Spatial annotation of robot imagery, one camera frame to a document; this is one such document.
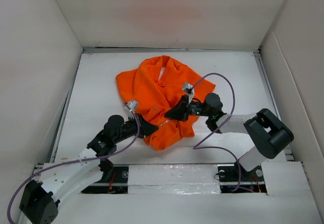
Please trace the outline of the orange zip jacket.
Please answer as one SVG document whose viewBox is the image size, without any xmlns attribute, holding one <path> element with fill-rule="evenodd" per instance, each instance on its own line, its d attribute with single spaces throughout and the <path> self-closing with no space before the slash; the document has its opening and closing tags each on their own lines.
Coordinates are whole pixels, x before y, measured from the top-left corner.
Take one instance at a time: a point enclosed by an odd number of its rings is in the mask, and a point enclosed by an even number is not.
<svg viewBox="0 0 324 224">
<path fill-rule="evenodd" d="M 144 60 L 137 69 L 121 72 L 116 84 L 122 100 L 136 100 L 136 113 L 159 127 L 166 120 L 164 114 L 184 95 L 182 85 L 194 85 L 199 79 L 201 76 L 187 65 L 170 56 L 159 56 Z M 186 122 L 171 120 L 144 142 L 156 151 L 164 150 L 183 138 L 193 137 L 197 120 L 198 116 L 190 116 Z"/>
</svg>

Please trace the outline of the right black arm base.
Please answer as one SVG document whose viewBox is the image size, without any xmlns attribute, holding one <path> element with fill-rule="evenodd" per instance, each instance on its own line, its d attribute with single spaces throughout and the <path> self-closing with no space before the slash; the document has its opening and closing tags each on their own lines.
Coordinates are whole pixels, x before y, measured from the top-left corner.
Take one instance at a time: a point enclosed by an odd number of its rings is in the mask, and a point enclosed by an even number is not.
<svg viewBox="0 0 324 224">
<path fill-rule="evenodd" d="M 220 165 L 214 179 L 220 183 L 221 194 L 267 193 L 261 165 L 251 171 L 242 168 L 240 181 L 236 166 Z"/>
</svg>

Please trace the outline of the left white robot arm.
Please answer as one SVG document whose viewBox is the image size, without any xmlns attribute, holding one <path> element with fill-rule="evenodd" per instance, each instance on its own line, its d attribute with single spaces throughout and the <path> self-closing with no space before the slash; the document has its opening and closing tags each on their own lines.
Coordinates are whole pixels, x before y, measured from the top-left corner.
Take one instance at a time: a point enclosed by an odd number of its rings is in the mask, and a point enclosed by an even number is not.
<svg viewBox="0 0 324 224">
<path fill-rule="evenodd" d="M 40 182 L 31 180 L 24 189 L 20 210 L 31 223 L 52 223 L 63 203 L 87 186 L 107 182 L 113 176 L 113 163 L 108 159 L 116 145 L 128 138 L 145 138 L 158 131 L 158 126 L 136 114 L 128 121 L 120 115 L 108 118 L 103 129 L 71 163 L 58 165 L 58 170 Z"/>
</svg>

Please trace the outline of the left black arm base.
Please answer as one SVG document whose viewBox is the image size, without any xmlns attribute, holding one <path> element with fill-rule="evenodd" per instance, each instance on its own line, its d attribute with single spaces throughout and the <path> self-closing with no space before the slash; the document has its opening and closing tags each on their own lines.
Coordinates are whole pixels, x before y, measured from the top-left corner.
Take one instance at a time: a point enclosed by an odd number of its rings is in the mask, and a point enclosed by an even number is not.
<svg viewBox="0 0 324 224">
<path fill-rule="evenodd" d="M 99 165 L 102 177 L 81 191 L 83 194 L 127 194 L 129 165 L 115 165 L 109 159 Z"/>
</svg>

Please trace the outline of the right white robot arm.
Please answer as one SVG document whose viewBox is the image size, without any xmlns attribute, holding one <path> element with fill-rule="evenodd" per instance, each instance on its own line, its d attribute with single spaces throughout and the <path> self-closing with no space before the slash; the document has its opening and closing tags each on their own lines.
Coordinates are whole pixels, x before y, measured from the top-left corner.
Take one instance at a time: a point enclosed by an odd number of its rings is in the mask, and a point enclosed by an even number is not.
<svg viewBox="0 0 324 224">
<path fill-rule="evenodd" d="M 255 114 L 233 115 L 222 110 L 223 104 L 215 93 L 206 95 L 203 102 L 190 100 L 183 95 L 179 102 L 165 113 L 171 120 L 186 122 L 189 116 L 206 117 L 211 133 L 243 133 L 249 135 L 254 146 L 238 159 L 235 177 L 241 181 L 249 178 L 253 169 L 268 159 L 274 159 L 293 140 L 292 131 L 269 109 Z"/>
</svg>

